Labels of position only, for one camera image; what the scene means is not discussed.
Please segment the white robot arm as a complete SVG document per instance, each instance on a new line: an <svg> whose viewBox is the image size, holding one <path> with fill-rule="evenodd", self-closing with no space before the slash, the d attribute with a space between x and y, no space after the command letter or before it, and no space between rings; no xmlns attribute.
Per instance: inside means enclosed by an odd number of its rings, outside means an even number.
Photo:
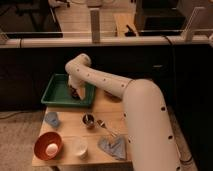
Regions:
<svg viewBox="0 0 213 171"><path fill-rule="evenodd" d="M182 171L164 96L148 79L131 79L90 67L80 54L65 65L75 89L90 83L122 100L134 171Z"/></svg>

